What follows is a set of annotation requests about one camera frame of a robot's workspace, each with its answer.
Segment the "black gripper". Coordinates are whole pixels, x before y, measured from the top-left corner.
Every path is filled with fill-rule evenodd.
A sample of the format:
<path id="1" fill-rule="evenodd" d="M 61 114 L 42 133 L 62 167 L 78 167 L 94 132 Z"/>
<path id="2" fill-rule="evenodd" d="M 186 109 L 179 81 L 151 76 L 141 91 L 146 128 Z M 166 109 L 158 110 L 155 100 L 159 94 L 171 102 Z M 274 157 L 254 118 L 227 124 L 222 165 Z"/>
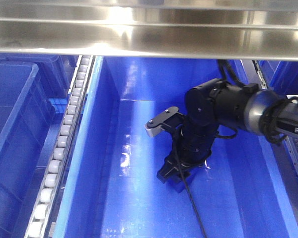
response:
<path id="1" fill-rule="evenodd" d="M 209 123 L 199 126 L 188 117 L 176 130 L 176 150 L 180 164 L 174 156 L 167 156 L 163 166 L 156 176 L 162 182 L 171 180 L 180 183 L 190 176 L 190 167 L 185 165 L 200 165 L 211 155 L 211 147 L 218 133 L 219 124 Z"/>

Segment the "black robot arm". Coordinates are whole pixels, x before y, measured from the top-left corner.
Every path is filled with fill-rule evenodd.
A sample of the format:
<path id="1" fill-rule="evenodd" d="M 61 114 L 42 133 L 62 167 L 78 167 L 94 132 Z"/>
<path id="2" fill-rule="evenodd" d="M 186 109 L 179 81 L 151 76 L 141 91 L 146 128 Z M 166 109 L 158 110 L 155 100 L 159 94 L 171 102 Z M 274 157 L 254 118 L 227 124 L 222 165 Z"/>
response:
<path id="1" fill-rule="evenodd" d="M 298 139 L 298 98 L 284 98 L 258 84 L 242 83 L 226 60 L 218 61 L 220 78 L 188 90 L 187 113 L 170 107 L 157 116 L 157 127 L 172 137 L 170 154 L 157 172 L 161 182 L 185 180 L 210 157 L 223 125 L 237 133 L 263 135 L 277 144 L 285 136 Z"/>

